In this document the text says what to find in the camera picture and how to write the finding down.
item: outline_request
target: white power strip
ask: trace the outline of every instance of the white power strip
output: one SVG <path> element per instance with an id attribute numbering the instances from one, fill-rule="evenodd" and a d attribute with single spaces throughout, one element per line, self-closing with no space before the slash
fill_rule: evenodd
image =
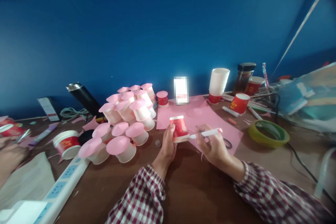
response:
<path id="1" fill-rule="evenodd" d="M 74 157 L 44 197 L 43 201 L 48 203 L 34 224 L 54 223 L 89 163 L 88 159 L 81 159 L 78 155 Z"/>

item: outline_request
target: pen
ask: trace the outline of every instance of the pen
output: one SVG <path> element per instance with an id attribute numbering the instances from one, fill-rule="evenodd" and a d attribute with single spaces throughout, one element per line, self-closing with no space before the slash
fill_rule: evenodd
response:
<path id="1" fill-rule="evenodd" d="M 29 146 L 36 146 L 39 142 L 43 140 L 50 132 L 52 132 L 57 127 L 57 124 L 51 124 L 45 131 L 43 131 L 37 138 L 34 139 Z"/>
<path id="2" fill-rule="evenodd" d="M 235 117 L 238 117 L 239 116 L 239 113 L 237 113 L 236 111 L 233 111 L 231 109 L 229 109 L 228 107 L 222 107 L 223 110 L 225 110 L 226 112 L 230 113 L 231 115 L 235 116 Z"/>
<path id="3" fill-rule="evenodd" d="M 209 130 L 209 131 L 204 131 L 204 132 L 201 132 L 202 136 L 204 137 L 209 137 L 211 135 L 216 135 L 216 134 L 220 134 L 222 133 L 223 130 L 221 128 L 217 128 L 217 129 L 213 129 L 213 130 Z M 189 137 L 189 139 L 196 139 L 196 135 L 191 135 Z"/>
<path id="4" fill-rule="evenodd" d="M 263 119 L 261 118 L 261 116 L 258 115 L 257 112 L 254 111 L 253 108 L 249 107 L 248 109 L 252 112 L 252 114 L 253 114 L 258 120 L 263 120 Z"/>

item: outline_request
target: tape roll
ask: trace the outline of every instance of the tape roll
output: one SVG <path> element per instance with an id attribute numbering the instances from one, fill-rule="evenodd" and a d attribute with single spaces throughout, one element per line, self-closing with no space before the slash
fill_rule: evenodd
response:
<path id="1" fill-rule="evenodd" d="M 259 129 L 266 130 L 274 136 L 270 138 L 260 132 Z M 289 134 L 279 125 L 265 120 L 254 121 L 248 129 L 250 137 L 257 143 L 271 148 L 278 148 L 289 141 Z"/>

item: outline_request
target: electrical cable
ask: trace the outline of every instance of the electrical cable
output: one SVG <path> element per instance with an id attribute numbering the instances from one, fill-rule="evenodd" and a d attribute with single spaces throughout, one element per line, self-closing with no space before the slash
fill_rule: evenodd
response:
<path id="1" fill-rule="evenodd" d="M 86 120 L 90 117 L 92 117 L 92 115 L 89 115 L 89 112 L 83 108 L 79 111 L 75 110 L 74 108 L 64 108 L 62 109 L 62 111 L 60 112 L 60 116 L 62 116 L 62 122 L 65 121 L 70 121 L 78 116 L 81 116 L 83 118 L 86 118 Z"/>
<path id="2" fill-rule="evenodd" d="M 231 143 L 229 140 L 225 139 L 225 138 L 223 138 L 223 140 L 224 140 L 224 142 L 226 142 L 226 143 L 229 144 L 229 146 L 225 145 L 225 147 L 226 147 L 227 149 L 232 149 L 232 143 Z"/>
<path id="3" fill-rule="evenodd" d="M 274 94 L 270 94 L 270 95 L 267 95 L 265 97 L 262 97 L 258 100 L 262 100 L 268 96 L 271 96 L 271 95 L 275 95 L 276 93 Z M 275 117 L 274 117 L 274 121 L 276 124 L 278 124 L 278 113 L 279 113 L 279 103 L 280 103 L 280 95 L 276 94 L 278 96 L 278 101 L 276 102 L 276 106 L 275 106 Z M 318 180 L 315 178 L 315 176 L 311 173 L 311 171 L 307 168 L 307 166 L 301 161 L 299 155 L 297 154 L 296 150 L 293 148 L 293 146 L 290 145 L 290 143 L 286 143 L 289 148 L 293 151 L 297 161 L 300 163 L 300 165 L 306 170 L 306 172 L 311 176 L 311 178 L 315 181 L 315 183 L 318 183 Z M 330 199 L 335 205 L 336 205 L 336 201 L 330 196 L 330 194 L 323 189 L 323 193 L 327 196 L 328 199 Z"/>

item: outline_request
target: plaid shirt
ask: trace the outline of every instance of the plaid shirt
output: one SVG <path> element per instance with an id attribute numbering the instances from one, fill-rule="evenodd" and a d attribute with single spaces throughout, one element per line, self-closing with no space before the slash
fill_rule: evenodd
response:
<path id="1" fill-rule="evenodd" d="M 244 163 L 242 182 L 236 192 L 268 223 L 325 223 L 334 217 L 316 198 L 294 184 L 277 180 L 266 169 Z M 162 223 L 161 201 L 166 198 L 164 182 L 147 166 L 131 181 L 125 195 L 109 213 L 106 224 Z"/>

